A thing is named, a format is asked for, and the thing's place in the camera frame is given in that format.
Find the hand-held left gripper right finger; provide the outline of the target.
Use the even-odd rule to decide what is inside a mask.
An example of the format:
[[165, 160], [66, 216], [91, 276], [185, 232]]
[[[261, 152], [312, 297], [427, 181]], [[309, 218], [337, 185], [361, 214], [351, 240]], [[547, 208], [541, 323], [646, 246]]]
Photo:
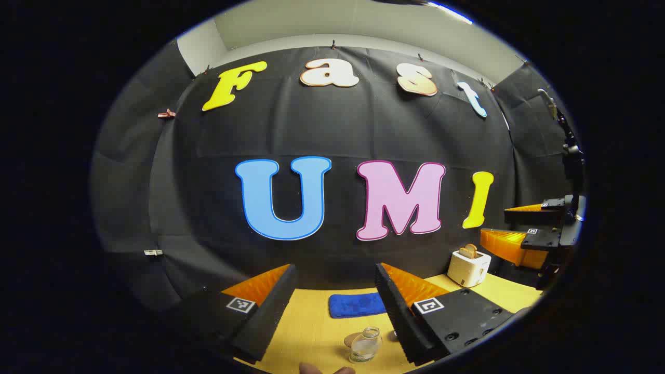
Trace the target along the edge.
[[420, 366], [465, 350], [513, 313], [463, 287], [449, 291], [387, 263], [376, 263], [375, 286], [408, 362]]

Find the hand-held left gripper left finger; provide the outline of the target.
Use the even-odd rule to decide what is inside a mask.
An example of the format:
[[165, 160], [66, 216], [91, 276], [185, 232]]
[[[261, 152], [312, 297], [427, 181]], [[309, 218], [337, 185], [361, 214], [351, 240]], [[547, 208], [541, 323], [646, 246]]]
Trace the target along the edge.
[[297, 282], [285, 264], [224, 290], [204, 287], [171, 308], [171, 326], [214, 354], [263, 359]]

